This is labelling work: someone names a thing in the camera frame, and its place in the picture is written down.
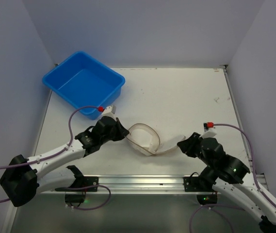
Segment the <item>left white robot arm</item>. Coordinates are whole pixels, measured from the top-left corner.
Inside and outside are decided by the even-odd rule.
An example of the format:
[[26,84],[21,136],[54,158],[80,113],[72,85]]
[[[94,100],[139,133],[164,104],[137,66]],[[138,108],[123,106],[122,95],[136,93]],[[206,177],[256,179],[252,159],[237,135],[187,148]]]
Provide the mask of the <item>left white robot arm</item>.
[[109,141],[121,141],[128,134],[118,118],[104,116],[62,148],[29,158],[15,156],[0,178],[0,185],[15,207],[45,191],[76,190],[86,181],[82,172],[70,162],[97,152]]

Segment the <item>round beige mesh laundry bag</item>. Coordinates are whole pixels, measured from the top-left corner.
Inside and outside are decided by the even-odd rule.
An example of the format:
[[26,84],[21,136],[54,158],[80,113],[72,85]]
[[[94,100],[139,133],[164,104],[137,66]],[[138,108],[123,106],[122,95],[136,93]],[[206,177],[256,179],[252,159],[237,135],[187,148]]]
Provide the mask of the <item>round beige mesh laundry bag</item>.
[[129,129],[126,139],[130,145],[145,156],[157,156],[169,153],[177,148],[177,143],[186,138],[184,135],[177,135],[162,142],[158,133],[150,126],[143,123],[136,123]]

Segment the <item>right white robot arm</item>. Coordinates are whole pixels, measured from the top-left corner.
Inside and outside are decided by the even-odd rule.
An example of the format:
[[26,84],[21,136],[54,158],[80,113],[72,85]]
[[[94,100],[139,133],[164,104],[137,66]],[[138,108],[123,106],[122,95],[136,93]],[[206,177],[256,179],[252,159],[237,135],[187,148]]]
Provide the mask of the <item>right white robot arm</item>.
[[256,180],[249,167],[227,154],[212,137],[193,133],[177,146],[188,157],[206,164],[194,182],[196,187],[223,194],[247,211],[262,232],[276,233],[276,198]]

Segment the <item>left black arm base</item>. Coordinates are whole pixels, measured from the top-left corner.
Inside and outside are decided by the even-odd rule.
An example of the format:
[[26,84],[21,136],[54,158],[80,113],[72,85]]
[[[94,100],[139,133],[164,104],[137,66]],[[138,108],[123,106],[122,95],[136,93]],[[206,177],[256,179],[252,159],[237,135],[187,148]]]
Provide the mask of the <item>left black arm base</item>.
[[84,176],[82,172],[74,165],[66,167],[74,175],[73,183],[69,187],[56,188],[55,191],[69,192],[65,194],[65,203],[74,207],[79,207],[86,199],[86,192],[97,192],[97,187],[91,187],[84,190],[72,190],[72,188],[82,188],[99,184],[98,176]]

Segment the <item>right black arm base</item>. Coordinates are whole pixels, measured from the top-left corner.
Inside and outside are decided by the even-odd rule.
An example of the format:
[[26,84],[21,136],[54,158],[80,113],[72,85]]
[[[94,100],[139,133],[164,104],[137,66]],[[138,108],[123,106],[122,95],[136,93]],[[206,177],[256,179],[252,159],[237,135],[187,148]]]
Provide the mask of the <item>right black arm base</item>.
[[217,192],[211,188],[210,184],[204,184],[203,179],[197,172],[183,177],[185,192],[197,193],[196,199],[200,205],[217,204]]

